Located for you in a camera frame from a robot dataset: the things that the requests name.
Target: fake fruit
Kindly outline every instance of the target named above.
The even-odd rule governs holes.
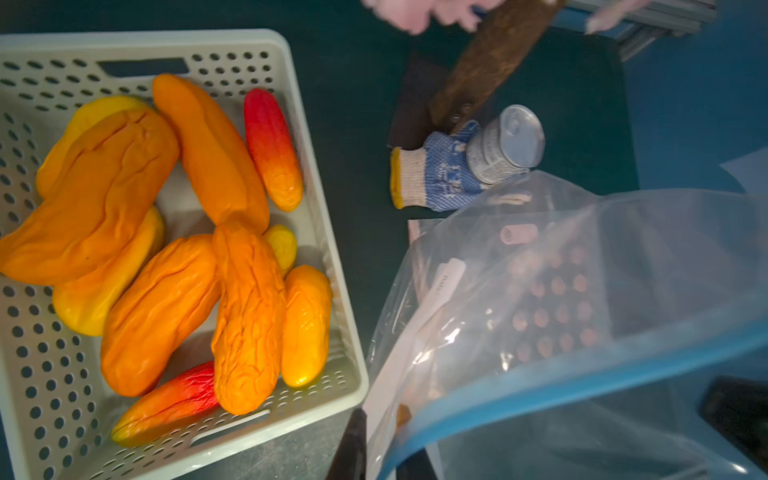
[[[245,137],[266,192],[277,208],[293,211],[301,203],[299,160],[288,124],[274,95],[256,88],[245,96]]]
[[[283,276],[285,276],[293,268],[293,263],[296,262],[298,250],[296,237],[288,230],[288,227],[273,225],[264,232],[264,239],[274,250],[277,262],[280,264]]]
[[[154,103],[181,139],[181,163],[197,199],[216,224],[242,214],[263,233],[270,209],[248,147],[221,107],[201,88],[171,74],[155,77]]]
[[[141,397],[120,418],[111,437],[124,447],[143,445],[218,405],[214,395],[214,363],[207,362]]]
[[[333,292],[326,276],[309,265],[288,273],[286,291],[280,371],[288,386],[298,388],[314,380],[326,365]]]
[[[152,207],[136,236],[115,258],[86,276],[56,285],[53,306],[61,321],[77,333],[101,336],[112,306],[160,251],[164,230],[163,217]]]
[[[0,240],[0,272],[37,285],[81,278],[135,237],[178,159],[163,118],[119,111],[74,141],[50,196]]]
[[[216,398],[234,415],[261,405],[277,383],[286,317],[283,272],[258,229],[230,217],[214,231],[221,302],[211,349]]]
[[[151,390],[171,353],[219,300],[211,235],[168,244],[147,263],[109,312],[101,342],[101,374],[123,396]]]
[[[38,188],[38,194],[43,198],[48,198],[54,183],[59,178],[61,167],[64,165],[64,158],[78,137],[106,117],[132,108],[147,108],[147,104],[137,98],[118,95],[116,97],[99,98],[80,107],[72,115],[67,129],[64,130],[64,135],[48,152],[43,165],[38,169],[37,176],[35,177],[35,186]]]

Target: person's hand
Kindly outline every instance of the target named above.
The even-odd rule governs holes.
[[[430,15],[443,25],[458,23],[466,31],[475,31],[480,18],[472,6],[485,10],[498,7],[504,0],[362,0],[377,17],[411,35],[429,26]]]
[[[618,0],[617,2],[600,7],[587,18],[587,35],[611,30],[616,25],[619,25],[619,22],[627,13],[640,10],[649,3],[650,0]]]

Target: knit glove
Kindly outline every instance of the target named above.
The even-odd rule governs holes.
[[[389,191],[395,207],[457,210],[490,187],[479,182],[467,165],[467,143],[480,130],[476,121],[470,121],[454,135],[433,132],[418,150],[392,150]]]

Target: yellow fake fruit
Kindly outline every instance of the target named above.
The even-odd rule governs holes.
[[[98,122],[74,141],[42,205],[0,239],[0,272],[56,286],[112,260],[136,236],[178,158],[174,131],[150,108]]]
[[[285,276],[296,262],[296,251],[298,250],[296,237],[288,230],[288,227],[274,225],[264,232],[264,239],[275,251],[275,257],[277,257],[277,262],[280,264],[283,276]]]
[[[152,390],[220,293],[211,235],[169,243],[109,312],[101,342],[101,374],[109,386],[122,396]]]
[[[298,388],[314,380],[326,365],[333,292],[326,276],[309,265],[291,270],[286,291],[280,373],[288,386]]]

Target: plastic basket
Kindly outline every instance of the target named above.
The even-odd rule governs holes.
[[[255,412],[222,409],[133,449],[111,427],[135,399],[116,395],[99,369],[101,338],[64,326],[47,286],[0,276],[0,411],[17,479],[173,478],[360,403],[368,389],[362,350],[336,250],[290,50],[267,30],[0,36],[0,232],[41,201],[35,172],[82,104],[110,94],[148,100],[162,71],[183,74],[219,101],[243,133],[243,97],[274,91],[293,134],[305,194],[273,222],[296,234],[296,264],[325,271],[334,292],[331,347],[311,386],[274,393]],[[157,199],[167,241],[213,231],[180,164]],[[212,358],[216,309],[173,354],[162,382]]]

